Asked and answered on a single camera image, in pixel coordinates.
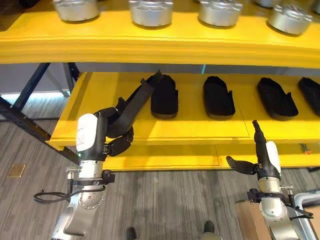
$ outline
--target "metal bracket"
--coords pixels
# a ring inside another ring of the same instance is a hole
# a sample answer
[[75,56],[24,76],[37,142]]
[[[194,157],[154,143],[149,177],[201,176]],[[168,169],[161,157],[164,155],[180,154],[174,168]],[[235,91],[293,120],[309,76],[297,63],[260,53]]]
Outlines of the metal bracket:
[[46,62],[46,63],[40,63],[40,65],[37,67],[32,77],[29,79],[29,81],[23,88],[20,96],[14,103],[14,106],[17,108],[18,111],[21,111],[24,108],[30,95],[35,90],[37,84],[40,82],[40,80],[44,76],[49,65],[50,63]]
[[17,109],[14,105],[11,105],[9,102],[4,100],[2,97],[0,97],[0,114],[2,114],[6,119],[14,123],[16,126],[21,128],[28,134],[41,141],[43,144],[47,145],[49,148],[55,150],[60,155],[64,156],[77,165],[79,164],[78,156],[69,148],[64,147],[63,150],[59,151],[47,144],[46,141],[50,140],[51,135],[26,115],[24,115],[21,111],[19,111],[19,109]]
[[77,82],[79,78],[79,70],[74,62],[64,62],[63,63],[64,74],[66,78],[66,83],[68,84],[70,93],[75,87],[75,82]]
[[286,190],[288,195],[293,195],[294,194],[294,186],[292,185],[280,185],[281,190]]

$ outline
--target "metal shelf frame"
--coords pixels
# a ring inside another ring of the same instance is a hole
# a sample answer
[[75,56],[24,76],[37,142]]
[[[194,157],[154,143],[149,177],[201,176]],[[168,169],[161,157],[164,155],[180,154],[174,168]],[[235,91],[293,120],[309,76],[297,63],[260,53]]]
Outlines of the metal shelf frame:
[[[50,63],[44,62],[40,63],[38,68],[35,70],[34,74],[31,76],[25,87],[23,88],[20,96],[15,101],[14,104],[10,104],[6,100],[4,100],[0,96],[0,114],[2,114],[8,121],[15,124],[17,127],[21,128],[26,133],[35,137],[37,140],[48,146],[49,148],[55,150],[60,155],[64,156],[66,159],[70,160],[74,164],[78,164],[78,156],[72,152],[69,148],[64,147],[61,150],[57,150],[54,147],[50,146],[46,143],[51,138],[51,135],[41,128],[38,124],[36,124],[32,119],[28,118],[25,114],[22,113],[22,110],[27,103],[30,95],[35,90],[37,84],[44,76],[47,71]],[[74,63],[64,63],[65,70],[69,74],[69,78],[67,77],[68,85],[72,87],[70,92],[73,89],[74,81],[76,82],[78,79],[77,73],[79,71],[77,66]],[[55,118],[44,118],[43,120],[52,120]]]

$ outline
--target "black slipper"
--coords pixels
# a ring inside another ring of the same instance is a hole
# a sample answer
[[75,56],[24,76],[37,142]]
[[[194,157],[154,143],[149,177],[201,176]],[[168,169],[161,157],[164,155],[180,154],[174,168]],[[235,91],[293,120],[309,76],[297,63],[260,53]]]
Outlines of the black slipper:
[[158,119],[172,119],[178,113],[178,90],[168,75],[157,84],[151,96],[151,113]]
[[273,119],[285,121],[299,114],[291,93],[286,94],[281,85],[271,78],[261,78],[257,88],[266,111]]
[[315,114],[320,116],[320,84],[310,78],[303,77],[298,85],[309,106]]
[[204,82],[203,98],[210,118],[224,120],[236,112],[232,91],[228,92],[226,83],[217,76],[210,76]]

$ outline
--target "gray carpet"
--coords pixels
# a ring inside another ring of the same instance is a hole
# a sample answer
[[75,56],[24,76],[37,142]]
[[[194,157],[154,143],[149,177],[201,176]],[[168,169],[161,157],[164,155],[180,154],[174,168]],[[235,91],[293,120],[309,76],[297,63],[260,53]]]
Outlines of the gray carpet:
[[[39,124],[51,132],[55,120]],[[7,178],[13,163],[26,164],[20,179]],[[0,239],[50,239],[65,202],[40,205],[34,193],[65,192],[70,162],[11,123],[0,123]],[[320,171],[283,169],[283,183],[303,192],[320,186]],[[135,227],[140,240],[197,240],[212,220],[224,240],[242,240],[235,202],[257,188],[255,176],[230,170],[118,172],[106,187],[86,240],[123,240]]]

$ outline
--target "cardboard box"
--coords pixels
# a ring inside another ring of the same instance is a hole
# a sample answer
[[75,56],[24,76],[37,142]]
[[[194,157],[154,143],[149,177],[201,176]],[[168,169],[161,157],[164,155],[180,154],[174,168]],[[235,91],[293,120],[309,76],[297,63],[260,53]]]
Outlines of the cardboard box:
[[[235,210],[243,240],[272,240],[265,219],[260,212],[259,203],[237,202]],[[313,213],[314,219],[309,221],[319,239],[320,206],[308,207],[305,210]]]
[[320,238],[320,206],[306,207],[304,209],[307,212],[313,213],[313,219],[309,219],[309,222],[313,228],[313,231]]
[[237,202],[235,210],[243,240],[272,240],[259,203]]

